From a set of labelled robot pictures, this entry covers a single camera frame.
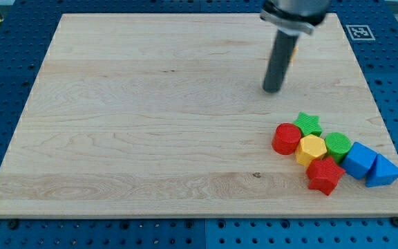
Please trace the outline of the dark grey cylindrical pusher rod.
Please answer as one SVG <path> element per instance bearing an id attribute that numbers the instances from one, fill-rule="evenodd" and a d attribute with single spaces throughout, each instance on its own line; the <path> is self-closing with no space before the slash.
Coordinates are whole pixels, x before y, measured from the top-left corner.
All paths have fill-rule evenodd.
<path id="1" fill-rule="evenodd" d="M 298 39 L 299 35 L 277 31 L 262 85 L 265 92 L 280 91 Z"/>

